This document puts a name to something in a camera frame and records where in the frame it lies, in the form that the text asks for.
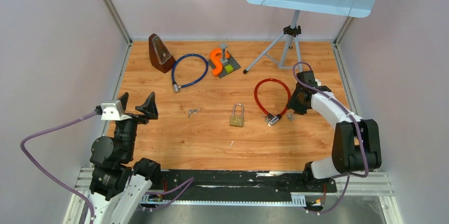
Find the red lock silver keys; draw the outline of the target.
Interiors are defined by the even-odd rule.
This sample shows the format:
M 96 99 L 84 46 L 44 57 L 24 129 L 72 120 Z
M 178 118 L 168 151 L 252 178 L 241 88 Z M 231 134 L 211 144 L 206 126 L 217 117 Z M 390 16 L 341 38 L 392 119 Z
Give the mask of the red lock silver keys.
M 285 116 L 289 121 L 293 121 L 296 118 L 293 113 L 286 113 Z

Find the red cable lock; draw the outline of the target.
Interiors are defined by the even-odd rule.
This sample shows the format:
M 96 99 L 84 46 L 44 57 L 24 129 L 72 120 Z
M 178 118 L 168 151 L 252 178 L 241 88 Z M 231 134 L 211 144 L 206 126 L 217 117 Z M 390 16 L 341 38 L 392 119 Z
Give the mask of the red cable lock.
M 282 86 L 283 90 L 279 92 L 279 88 L 275 89 L 268 89 L 266 93 L 263 93 L 263 100 L 261 101 L 259 99 L 259 89 L 264 85 L 268 83 L 278 84 Z M 264 122 L 267 124 L 268 127 L 274 126 L 276 123 L 278 123 L 284 115 L 287 113 L 288 107 L 287 104 L 289 103 L 291 99 L 292 93 L 289 87 L 286 83 L 282 82 L 279 79 L 276 78 L 266 78 L 261 81 L 259 81 L 254 88 L 254 99 L 257 104 L 257 106 L 260 108 L 260 110 L 263 112 L 264 116 Z M 284 100 L 284 106 L 283 109 L 280 110 L 277 105 L 280 103 L 280 98 L 286 97 L 286 100 Z

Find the brass padlock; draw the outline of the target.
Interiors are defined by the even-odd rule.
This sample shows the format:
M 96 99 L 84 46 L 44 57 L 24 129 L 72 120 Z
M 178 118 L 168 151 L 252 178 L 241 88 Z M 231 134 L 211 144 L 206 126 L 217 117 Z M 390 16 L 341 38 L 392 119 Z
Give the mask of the brass padlock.
M 240 107 L 240 114 L 236 114 L 237 107 Z M 244 126 L 244 106 L 241 103 L 236 103 L 232 108 L 229 125 L 232 127 Z

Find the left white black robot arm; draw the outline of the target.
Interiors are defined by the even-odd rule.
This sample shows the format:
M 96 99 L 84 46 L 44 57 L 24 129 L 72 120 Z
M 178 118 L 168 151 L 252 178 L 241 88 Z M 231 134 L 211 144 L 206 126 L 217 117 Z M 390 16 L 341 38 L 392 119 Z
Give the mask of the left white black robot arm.
M 158 119 L 156 95 L 151 92 L 137 113 L 127 113 L 129 94 L 97 106 L 95 111 L 103 121 L 115 123 L 113 136 L 101 136 L 91 146 L 93 164 L 89 185 L 86 223 L 128 223 L 149 189 L 161 185 L 161 165 L 142 158 L 132 167 L 138 125 Z

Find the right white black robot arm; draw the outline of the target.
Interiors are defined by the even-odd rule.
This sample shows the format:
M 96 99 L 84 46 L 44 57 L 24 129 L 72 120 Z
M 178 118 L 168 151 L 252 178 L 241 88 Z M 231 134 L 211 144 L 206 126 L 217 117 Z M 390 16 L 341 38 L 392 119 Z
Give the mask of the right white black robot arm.
M 343 175 L 367 177 L 382 163 L 379 126 L 373 119 L 363 119 L 346 108 L 327 86 L 318 85 L 313 71 L 294 73 L 297 80 L 287 107 L 295 114 L 318 112 L 334 129 L 331 154 L 306 165 L 303 186 L 315 191 L 324 178 Z

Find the small silver key bunch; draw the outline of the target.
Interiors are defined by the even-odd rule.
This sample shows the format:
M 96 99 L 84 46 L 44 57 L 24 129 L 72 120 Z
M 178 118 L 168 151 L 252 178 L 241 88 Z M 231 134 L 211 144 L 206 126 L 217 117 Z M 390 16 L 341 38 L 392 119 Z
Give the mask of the small silver key bunch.
M 190 118 L 192 114 L 196 114 L 196 113 L 198 113 L 201 110 L 202 110 L 201 107 L 197 108 L 197 109 L 189 109 L 187 117 Z

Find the brown wooden metronome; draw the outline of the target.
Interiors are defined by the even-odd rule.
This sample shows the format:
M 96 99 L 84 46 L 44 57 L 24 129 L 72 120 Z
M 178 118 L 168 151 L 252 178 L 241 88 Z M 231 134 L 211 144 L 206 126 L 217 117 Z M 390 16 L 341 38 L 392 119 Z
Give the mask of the brown wooden metronome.
M 167 49 L 163 40 L 153 33 L 148 38 L 148 45 L 151 65 L 164 74 L 168 73 L 174 67 L 176 59 Z

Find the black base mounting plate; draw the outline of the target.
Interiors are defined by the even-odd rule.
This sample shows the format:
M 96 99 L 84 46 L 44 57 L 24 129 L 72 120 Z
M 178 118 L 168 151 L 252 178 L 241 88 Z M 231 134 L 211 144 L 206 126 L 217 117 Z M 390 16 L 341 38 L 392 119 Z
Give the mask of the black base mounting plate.
M 292 193 L 323 196 L 337 189 L 330 178 L 301 172 L 164 169 L 149 191 L 176 201 L 287 202 Z

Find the orange S block toy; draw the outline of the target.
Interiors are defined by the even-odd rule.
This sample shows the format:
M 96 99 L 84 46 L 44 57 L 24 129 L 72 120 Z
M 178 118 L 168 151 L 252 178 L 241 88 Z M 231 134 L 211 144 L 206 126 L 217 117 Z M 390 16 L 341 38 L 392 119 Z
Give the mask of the orange S block toy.
M 227 50 L 225 42 L 219 44 L 219 48 L 214 49 L 209 54 L 208 65 L 212 69 L 212 75 L 223 78 L 241 68 L 241 65 Z

